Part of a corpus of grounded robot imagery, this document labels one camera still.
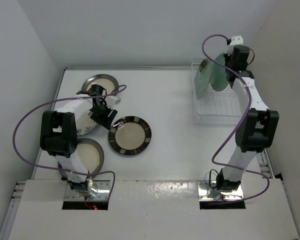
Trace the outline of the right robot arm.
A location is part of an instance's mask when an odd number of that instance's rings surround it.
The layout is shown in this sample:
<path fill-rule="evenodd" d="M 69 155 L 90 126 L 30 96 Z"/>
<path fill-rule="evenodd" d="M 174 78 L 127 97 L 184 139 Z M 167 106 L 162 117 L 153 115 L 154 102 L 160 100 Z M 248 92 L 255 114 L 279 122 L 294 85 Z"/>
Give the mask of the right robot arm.
<path fill-rule="evenodd" d="M 222 192 L 238 189 L 250 162 L 272 145 L 280 117 L 263 102 L 254 76 L 247 70 L 249 53 L 249 47 L 236 45 L 225 58 L 225 66 L 231 69 L 226 79 L 238 97 L 243 120 L 234 131 L 235 150 L 216 177 L 216 189 Z"/>

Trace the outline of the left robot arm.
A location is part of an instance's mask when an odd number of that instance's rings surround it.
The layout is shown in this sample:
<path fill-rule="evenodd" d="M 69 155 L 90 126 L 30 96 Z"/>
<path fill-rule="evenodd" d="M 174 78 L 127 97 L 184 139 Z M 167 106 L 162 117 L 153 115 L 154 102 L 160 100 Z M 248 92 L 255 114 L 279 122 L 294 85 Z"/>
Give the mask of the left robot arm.
<path fill-rule="evenodd" d="M 93 121 L 110 129 L 118 113 L 114 105 L 120 102 L 115 92 L 108 94 L 102 86 L 93 85 L 88 91 L 77 92 L 64 106 L 42 114 L 40 148 L 57 160 L 70 189 L 86 199 L 93 199 L 97 188 L 92 173 L 84 166 L 77 151 L 76 121 L 90 111 Z"/>

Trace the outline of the teal flower plate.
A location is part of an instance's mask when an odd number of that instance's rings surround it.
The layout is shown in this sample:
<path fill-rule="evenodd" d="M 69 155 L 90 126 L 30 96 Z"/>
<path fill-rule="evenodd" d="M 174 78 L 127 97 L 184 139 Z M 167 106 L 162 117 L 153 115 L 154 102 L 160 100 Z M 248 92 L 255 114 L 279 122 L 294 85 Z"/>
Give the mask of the teal flower plate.
<path fill-rule="evenodd" d="M 213 64 L 205 58 L 200 63 L 194 77 L 194 88 L 196 93 L 202 93 L 209 85 L 213 72 Z"/>
<path fill-rule="evenodd" d="M 227 56 L 226 53 L 219 54 L 214 61 L 212 61 L 212 74 L 210 79 L 211 87 L 216 92 L 221 92 L 227 88 L 229 82 L 227 81 L 227 71 L 225 68 L 221 67 L 217 63 L 221 64 L 222 66 L 225 65 Z"/>

